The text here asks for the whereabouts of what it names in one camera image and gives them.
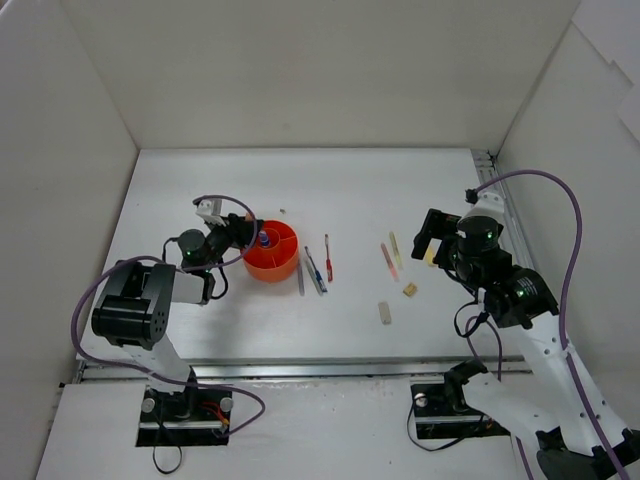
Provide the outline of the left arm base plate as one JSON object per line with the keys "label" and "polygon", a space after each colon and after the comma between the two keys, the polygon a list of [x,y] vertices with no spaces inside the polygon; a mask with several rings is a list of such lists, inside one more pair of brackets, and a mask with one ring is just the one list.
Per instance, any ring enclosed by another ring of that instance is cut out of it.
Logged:
{"label": "left arm base plate", "polygon": [[187,387],[180,393],[147,387],[141,402],[137,447],[226,446],[233,395]]}

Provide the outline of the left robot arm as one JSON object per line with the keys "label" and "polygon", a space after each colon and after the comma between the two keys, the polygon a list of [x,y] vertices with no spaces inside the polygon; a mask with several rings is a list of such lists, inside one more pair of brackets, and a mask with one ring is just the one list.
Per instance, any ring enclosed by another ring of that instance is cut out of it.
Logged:
{"label": "left robot arm", "polygon": [[167,333],[171,305],[203,306],[226,295],[227,280],[222,292],[214,293],[212,271],[224,271],[227,250],[245,251],[255,243],[263,224],[262,219],[231,213],[209,223],[208,234],[189,229],[171,239],[180,249],[180,265],[121,261],[107,280],[91,315],[93,333],[122,348],[149,372],[154,414],[186,420],[200,406],[196,375],[177,354]]}

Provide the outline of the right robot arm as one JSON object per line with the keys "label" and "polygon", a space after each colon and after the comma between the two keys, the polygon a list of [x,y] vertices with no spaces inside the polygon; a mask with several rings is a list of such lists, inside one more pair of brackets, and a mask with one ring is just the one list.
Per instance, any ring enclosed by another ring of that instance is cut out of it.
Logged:
{"label": "right robot arm", "polygon": [[456,413],[476,410],[534,447],[548,479],[609,479],[639,459],[639,433],[613,412],[580,358],[563,343],[558,304],[542,277],[500,248],[502,225],[474,214],[430,209],[414,239],[421,260],[432,240],[434,262],[474,296],[476,323],[494,321],[513,334],[550,402],[543,409],[518,396],[479,360],[444,375],[442,398]]}

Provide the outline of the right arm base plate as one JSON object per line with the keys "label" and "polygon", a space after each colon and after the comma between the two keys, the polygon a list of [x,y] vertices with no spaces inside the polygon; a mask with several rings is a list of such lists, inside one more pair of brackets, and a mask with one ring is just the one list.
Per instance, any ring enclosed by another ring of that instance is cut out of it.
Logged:
{"label": "right arm base plate", "polygon": [[443,441],[428,451],[452,448],[472,438],[509,436],[507,429],[463,399],[463,382],[472,374],[487,372],[482,362],[472,359],[451,368],[439,383],[412,384],[408,432],[416,440]]}

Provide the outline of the slim orange highlighter pen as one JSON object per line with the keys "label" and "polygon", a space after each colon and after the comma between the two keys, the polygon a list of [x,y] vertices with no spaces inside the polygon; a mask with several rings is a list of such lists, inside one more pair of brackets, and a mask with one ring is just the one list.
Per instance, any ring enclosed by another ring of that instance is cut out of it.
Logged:
{"label": "slim orange highlighter pen", "polygon": [[390,274],[391,274],[393,280],[395,282],[399,282],[399,276],[398,276],[397,270],[396,270],[395,265],[394,265],[394,263],[393,263],[393,261],[391,259],[391,255],[390,255],[390,253],[388,251],[388,248],[387,248],[386,244],[384,242],[382,242],[380,244],[380,247],[381,247],[381,251],[383,253],[385,262],[387,264],[387,267],[388,267],[388,269],[390,271]]}

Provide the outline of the clear glue bottle blue cap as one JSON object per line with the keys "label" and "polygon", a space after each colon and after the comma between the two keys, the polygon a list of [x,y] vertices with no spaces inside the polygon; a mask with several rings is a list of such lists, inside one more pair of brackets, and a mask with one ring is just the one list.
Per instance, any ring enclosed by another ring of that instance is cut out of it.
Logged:
{"label": "clear glue bottle blue cap", "polygon": [[271,245],[270,238],[269,238],[268,233],[265,230],[260,230],[258,232],[258,239],[259,239],[260,246],[262,248],[269,248],[270,247],[270,245]]}

